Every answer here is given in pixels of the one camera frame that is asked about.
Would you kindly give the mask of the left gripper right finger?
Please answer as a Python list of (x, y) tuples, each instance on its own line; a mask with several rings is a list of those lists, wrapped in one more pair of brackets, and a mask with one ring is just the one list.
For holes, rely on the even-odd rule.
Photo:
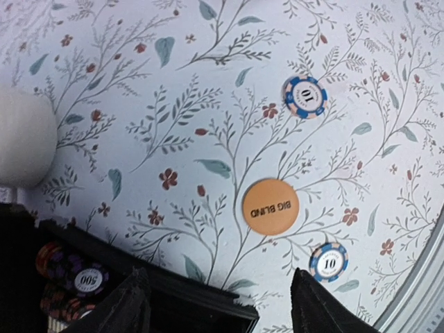
[(297, 333), (376, 333), (347, 310), (306, 270), (297, 268), (291, 283), (291, 319)]

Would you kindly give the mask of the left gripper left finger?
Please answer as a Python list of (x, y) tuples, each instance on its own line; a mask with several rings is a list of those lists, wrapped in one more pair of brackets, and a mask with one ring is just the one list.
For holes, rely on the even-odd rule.
[(65, 329), (66, 333), (148, 333), (151, 287), (143, 268), (135, 268), (92, 312)]

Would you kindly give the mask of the black poker chip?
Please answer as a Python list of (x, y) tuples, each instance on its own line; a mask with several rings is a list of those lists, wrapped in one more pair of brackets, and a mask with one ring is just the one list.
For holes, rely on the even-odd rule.
[(348, 252), (337, 242), (328, 242), (318, 247), (309, 260), (309, 272), (321, 283), (336, 281), (347, 269)]

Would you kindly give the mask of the orange big blind button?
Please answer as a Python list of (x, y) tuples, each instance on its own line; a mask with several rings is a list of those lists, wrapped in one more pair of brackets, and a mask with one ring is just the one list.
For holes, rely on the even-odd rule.
[(244, 220), (253, 231), (275, 236), (286, 232), (296, 222), (300, 202), (290, 184), (267, 178), (248, 188), (241, 207)]

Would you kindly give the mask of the blue ten poker chip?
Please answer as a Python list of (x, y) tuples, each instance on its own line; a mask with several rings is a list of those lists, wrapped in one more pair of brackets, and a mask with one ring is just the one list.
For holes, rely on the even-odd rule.
[(327, 108), (327, 91), (311, 76), (292, 76), (282, 87), (284, 106), (292, 115), (301, 119), (313, 119)]

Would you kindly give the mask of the blue playing card deck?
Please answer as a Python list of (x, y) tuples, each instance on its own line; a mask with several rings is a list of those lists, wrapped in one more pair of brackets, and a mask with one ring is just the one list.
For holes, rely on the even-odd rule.
[(56, 320), (52, 317), (48, 317), (47, 332), (48, 333), (61, 333), (63, 330), (69, 327), (68, 324), (62, 321)]

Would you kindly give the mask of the black poker set case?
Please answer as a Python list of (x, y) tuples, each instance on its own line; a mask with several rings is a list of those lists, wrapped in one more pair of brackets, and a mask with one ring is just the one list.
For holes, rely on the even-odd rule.
[(71, 223), (1, 205), (1, 331), (252, 332), (259, 314), (221, 291), (147, 264)]

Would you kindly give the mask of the blue chip stack white top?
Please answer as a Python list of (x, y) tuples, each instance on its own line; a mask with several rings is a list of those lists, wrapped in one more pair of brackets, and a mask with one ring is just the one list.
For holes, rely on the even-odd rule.
[(57, 241), (49, 242), (39, 249), (35, 265), (42, 276), (81, 298), (100, 294), (110, 277), (104, 265)]

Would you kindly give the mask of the black chip stack white top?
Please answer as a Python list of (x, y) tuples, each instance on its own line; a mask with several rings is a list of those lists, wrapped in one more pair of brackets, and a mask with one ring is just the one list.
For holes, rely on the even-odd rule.
[(73, 297), (64, 289), (48, 282), (43, 290), (40, 309), (47, 316), (63, 323), (71, 323), (96, 309), (96, 303)]

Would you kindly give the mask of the floral table mat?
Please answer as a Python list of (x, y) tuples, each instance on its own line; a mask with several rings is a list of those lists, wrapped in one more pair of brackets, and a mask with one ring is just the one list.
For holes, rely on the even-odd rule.
[[(313, 119), (282, 87), (327, 91)], [(374, 326), (443, 214), (442, 1), (2, 1), (1, 82), (57, 119), (50, 171), (18, 201), (149, 264), (242, 295), (291, 332), (289, 287), (337, 242), (325, 288)], [(293, 226), (253, 231), (259, 180)]]

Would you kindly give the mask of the cream ribbed cup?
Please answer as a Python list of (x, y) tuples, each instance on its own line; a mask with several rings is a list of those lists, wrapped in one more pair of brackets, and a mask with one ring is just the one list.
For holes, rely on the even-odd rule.
[(1, 86), (1, 186), (31, 188), (49, 172), (58, 140), (44, 97)]

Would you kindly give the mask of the front aluminium rail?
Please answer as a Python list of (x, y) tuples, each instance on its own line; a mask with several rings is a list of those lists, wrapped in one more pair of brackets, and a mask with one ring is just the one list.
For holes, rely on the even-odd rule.
[(393, 301), (377, 319), (380, 332), (442, 332), (443, 214)]

